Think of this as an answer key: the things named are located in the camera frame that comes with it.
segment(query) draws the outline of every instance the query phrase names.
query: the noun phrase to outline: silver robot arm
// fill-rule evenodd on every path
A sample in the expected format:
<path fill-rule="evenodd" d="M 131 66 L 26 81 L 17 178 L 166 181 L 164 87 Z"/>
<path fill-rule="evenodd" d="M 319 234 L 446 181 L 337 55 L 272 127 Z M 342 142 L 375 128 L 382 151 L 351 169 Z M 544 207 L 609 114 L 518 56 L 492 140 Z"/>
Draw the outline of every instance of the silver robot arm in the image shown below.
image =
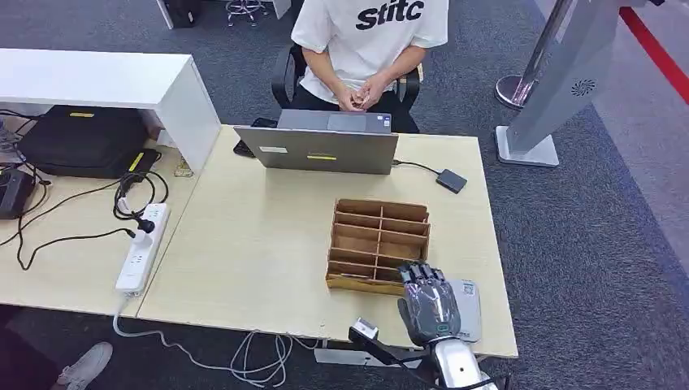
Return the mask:
<path fill-rule="evenodd" d="M 474 353 L 457 336 L 461 318 L 452 286 L 442 271 L 427 264 L 410 263 L 400 268 L 405 283 L 405 297 L 397 302 L 409 338 L 423 350 L 406 351 L 378 341 L 379 329 L 359 318 L 349 329 L 349 339 L 385 365 L 398 365 L 433 388 L 497 390 L 495 382 L 503 379 L 509 388 L 509 376 L 488 378 L 482 375 Z M 421 360 L 418 369 L 404 363 Z"/>

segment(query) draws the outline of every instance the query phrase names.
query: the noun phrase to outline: gray laptop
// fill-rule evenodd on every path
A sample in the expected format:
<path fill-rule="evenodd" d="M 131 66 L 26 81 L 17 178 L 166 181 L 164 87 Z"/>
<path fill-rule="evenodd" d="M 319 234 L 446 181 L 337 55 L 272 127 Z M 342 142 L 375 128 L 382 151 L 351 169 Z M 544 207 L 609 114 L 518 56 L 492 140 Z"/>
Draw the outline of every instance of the gray laptop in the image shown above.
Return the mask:
<path fill-rule="evenodd" d="M 235 126 L 265 167 L 387 175 L 397 134 Z"/>
<path fill-rule="evenodd" d="M 332 130 L 335 132 L 376 132 L 389 134 L 390 114 L 374 112 L 332 112 L 314 110 L 282 110 L 278 128 Z"/>

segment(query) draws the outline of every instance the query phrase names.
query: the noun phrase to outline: white sneaker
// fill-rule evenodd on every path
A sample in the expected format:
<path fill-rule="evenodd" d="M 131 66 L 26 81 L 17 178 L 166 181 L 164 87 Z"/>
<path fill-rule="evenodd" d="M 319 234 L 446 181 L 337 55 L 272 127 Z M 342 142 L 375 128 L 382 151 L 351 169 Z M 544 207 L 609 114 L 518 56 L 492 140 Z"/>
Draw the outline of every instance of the white sneaker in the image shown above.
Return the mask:
<path fill-rule="evenodd" d="M 57 384 L 67 385 L 67 390 L 84 390 L 96 379 L 112 356 L 112 345 L 102 342 L 84 353 L 72 366 L 66 366 L 58 377 Z"/>

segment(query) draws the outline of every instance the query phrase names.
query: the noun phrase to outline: person's hand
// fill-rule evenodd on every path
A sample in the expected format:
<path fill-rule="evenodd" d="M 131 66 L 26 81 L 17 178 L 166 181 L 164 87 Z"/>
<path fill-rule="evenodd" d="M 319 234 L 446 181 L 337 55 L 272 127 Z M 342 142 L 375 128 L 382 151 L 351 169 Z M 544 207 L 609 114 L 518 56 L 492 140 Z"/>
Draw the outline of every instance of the person's hand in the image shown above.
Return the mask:
<path fill-rule="evenodd" d="M 385 87 L 388 86 L 387 78 L 381 73 L 369 77 L 363 87 L 357 92 L 358 99 L 362 102 L 361 108 L 368 110 L 383 96 Z"/>
<path fill-rule="evenodd" d="M 357 91 L 342 84 L 335 92 L 338 105 L 342 111 L 363 111 L 362 99 L 357 95 Z"/>

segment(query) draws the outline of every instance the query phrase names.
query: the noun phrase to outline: white power strip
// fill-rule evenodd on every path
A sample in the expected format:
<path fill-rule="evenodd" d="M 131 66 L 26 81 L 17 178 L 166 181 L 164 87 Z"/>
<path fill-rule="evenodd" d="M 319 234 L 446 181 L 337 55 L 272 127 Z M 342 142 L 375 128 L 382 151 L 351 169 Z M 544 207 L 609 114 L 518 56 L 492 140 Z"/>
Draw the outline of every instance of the white power strip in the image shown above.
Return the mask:
<path fill-rule="evenodd" d="M 144 289 L 158 253 L 160 241 L 163 240 L 169 215 L 170 208 L 166 203 L 152 203 L 145 208 L 141 218 L 153 222 L 155 229 L 147 236 L 141 237 L 142 240 L 138 240 L 139 242 L 137 239 L 132 242 L 129 254 L 122 265 L 122 271 L 119 273 L 115 290 L 138 295 Z M 137 232 L 138 236 L 143 234 L 142 231 Z"/>

